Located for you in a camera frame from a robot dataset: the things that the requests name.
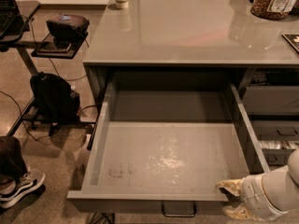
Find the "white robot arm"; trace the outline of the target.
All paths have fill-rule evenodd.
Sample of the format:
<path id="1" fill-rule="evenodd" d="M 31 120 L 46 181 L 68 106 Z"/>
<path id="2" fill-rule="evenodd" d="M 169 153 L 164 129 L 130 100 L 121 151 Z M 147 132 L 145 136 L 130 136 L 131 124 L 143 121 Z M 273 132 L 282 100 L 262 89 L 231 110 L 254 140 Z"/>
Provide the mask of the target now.
<path id="1" fill-rule="evenodd" d="M 241 179 L 222 180 L 216 187 L 241 198 L 238 207 L 222 208 L 228 217 L 264 221 L 288 214 L 299 208 L 299 150 L 295 150 L 288 164 L 281 168 Z"/>

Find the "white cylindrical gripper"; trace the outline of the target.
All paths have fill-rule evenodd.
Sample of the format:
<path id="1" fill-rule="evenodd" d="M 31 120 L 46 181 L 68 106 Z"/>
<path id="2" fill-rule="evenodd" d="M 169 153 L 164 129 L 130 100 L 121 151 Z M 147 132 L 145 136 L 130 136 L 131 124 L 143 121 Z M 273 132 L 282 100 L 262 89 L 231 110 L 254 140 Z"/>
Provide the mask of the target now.
<path id="1" fill-rule="evenodd" d="M 287 214 L 270 203 L 263 189 L 263 175 L 249 175 L 242 179 L 222 180 L 217 188 L 225 189 L 243 201 L 238 207 L 224 206 L 223 213 L 238 220 L 274 220 Z"/>

